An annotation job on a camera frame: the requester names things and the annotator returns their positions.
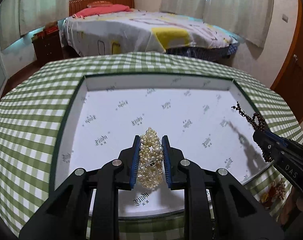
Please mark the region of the wooden door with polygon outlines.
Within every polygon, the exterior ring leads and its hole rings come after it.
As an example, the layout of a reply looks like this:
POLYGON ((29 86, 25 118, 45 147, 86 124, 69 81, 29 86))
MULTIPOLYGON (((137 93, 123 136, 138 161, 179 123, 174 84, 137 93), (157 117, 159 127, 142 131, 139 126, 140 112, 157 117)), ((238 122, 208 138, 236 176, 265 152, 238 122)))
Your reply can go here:
POLYGON ((299 123, 303 122, 303 3, 299 0, 298 17, 288 54, 271 89, 283 97, 299 123))

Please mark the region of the white curtain right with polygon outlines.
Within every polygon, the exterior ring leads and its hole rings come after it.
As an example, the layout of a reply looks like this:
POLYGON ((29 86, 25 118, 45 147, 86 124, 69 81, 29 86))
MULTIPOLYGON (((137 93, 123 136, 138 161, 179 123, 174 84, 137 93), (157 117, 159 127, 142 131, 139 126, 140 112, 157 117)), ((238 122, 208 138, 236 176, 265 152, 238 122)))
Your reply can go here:
POLYGON ((202 19, 263 48, 273 6, 274 0, 162 0, 160 11, 202 19))

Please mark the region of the dark wooden nightstand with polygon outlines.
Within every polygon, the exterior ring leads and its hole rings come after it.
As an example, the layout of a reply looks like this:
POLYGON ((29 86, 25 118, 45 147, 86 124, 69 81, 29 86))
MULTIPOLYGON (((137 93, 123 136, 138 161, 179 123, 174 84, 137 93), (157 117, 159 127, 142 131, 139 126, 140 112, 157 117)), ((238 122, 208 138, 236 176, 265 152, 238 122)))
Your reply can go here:
POLYGON ((44 65, 64 58, 59 31, 49 35, 46 35, 43 31, 38 32, 33 35, 32 44, 39 64, 44 65))

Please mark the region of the white curtain left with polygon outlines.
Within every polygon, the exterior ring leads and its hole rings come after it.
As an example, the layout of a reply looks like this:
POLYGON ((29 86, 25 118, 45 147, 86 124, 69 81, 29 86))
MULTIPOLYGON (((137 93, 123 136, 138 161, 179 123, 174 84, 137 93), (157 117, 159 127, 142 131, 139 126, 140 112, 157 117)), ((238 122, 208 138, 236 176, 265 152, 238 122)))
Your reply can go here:
POLYGON ((3 0, 0 4, 0 50, 27 33, 68 15, 68 0, 3 0))

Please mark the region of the red knot gold charm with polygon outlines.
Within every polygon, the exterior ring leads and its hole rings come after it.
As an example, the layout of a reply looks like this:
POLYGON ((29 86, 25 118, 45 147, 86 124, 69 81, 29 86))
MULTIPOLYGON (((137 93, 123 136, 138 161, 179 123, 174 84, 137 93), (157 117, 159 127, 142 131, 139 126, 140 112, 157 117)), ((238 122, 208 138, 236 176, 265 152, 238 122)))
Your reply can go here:
POLYGON ((281 178, 277 184, 275 181, 272 181, 271 186, 267 192, 260 195, 260 203, 266 210, 269 210, 276 200, 284 200, 284 197, 286 195, 285 191, 286 186, 283 178, 281 178))

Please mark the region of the wooden headboard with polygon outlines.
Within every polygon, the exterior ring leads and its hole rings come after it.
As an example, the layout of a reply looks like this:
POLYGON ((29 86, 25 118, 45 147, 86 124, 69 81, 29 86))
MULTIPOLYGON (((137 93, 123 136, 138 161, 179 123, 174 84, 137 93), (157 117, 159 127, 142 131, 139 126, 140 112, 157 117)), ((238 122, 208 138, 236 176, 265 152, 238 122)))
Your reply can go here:
POLYGON ((69 1, 69 16, 87 8, 90 4, 122 4, 129 6, 130 8, 135 8, 134 0, 70 0, 69 1))

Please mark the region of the green checkered tablecloth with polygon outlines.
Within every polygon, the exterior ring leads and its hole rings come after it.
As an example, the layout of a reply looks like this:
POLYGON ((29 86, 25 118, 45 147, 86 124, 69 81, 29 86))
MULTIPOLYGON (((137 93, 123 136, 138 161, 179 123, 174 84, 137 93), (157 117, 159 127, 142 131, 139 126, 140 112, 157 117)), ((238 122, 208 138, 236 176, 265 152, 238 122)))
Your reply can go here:
POLYGON ((54 146, 81 78, 141 72, 230 78, 241 86, 274 133, 303 145, 303 130, 283 98, 241 70, 155 52, 50 62, 0 100, 0 219, 15 237, 48 198, 54 146))

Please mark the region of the white curtain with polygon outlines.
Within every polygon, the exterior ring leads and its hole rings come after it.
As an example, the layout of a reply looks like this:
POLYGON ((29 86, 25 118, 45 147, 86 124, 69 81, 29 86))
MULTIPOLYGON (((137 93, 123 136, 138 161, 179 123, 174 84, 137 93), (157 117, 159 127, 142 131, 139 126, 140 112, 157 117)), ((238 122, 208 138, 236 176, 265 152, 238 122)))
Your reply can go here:
POLYGON ((3 0, 0 4, 0 50, 27 33, 68 15, 68 0, 3 0))
POLYGON ((274 0, 162 0, 160 11, 202 19, 263 48, 273 6, 274 0))

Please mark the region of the green jewelry box tray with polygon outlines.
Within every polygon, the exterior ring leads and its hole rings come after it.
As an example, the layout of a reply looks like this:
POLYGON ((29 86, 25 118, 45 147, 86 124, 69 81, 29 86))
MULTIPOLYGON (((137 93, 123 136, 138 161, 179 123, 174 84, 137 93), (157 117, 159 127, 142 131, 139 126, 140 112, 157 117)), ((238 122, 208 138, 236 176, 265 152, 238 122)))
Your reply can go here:
POLYGON ((184 192, 168 188, 162 137, 205 170, 224 168, 246 184, 269 164, 254 130, 239 115, 258 111, 226 77, 174 74, 87 75, 79 81, 54 148, 49 189, 74 170, 101 168, 141 138, 137 181, 118 195, 121 218, 161 217, 184 209, 184 192))

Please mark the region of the red box on nightstand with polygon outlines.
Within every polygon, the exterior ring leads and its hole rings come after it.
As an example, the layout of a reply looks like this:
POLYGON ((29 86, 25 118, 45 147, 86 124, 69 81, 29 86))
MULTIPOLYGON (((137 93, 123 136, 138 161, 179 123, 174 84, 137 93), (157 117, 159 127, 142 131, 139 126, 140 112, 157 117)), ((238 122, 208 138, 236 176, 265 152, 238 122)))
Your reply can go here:
POLYGON ((59 27, 58 27, 58 22, 57 21, 50 22, 50 23, 46 24, 45 27, 43 28, 43 32, 46 35, 49 35, 50 33, 53 33, 53 32, 58 31, 58 30, 59 30, 59 27))

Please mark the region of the bed with patterned cover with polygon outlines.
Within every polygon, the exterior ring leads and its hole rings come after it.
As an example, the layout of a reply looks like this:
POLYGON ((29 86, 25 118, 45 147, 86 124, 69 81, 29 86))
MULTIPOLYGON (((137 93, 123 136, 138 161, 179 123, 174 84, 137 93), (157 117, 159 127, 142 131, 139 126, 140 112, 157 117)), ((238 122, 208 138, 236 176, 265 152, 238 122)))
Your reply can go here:
POLYGON ((201 19, 165 12, 133 10, 83 18, 68 17, 64 42, 79 56, 131 52, 175 53, 205 60, 234 54, 240 37, 201 19))

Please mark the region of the pink pillow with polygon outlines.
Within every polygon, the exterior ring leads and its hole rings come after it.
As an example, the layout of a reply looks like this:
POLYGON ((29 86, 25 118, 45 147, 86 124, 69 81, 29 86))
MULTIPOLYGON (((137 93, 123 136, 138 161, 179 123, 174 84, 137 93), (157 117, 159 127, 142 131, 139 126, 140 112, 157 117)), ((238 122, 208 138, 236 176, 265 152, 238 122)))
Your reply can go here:
POLYGON ((123 4, 107 4, 100 3, 99 5, 92 5, 72 15, 73 18, 86 18, 94 15, 111 14, 115 12, 132 12, 132 9, 123 4))

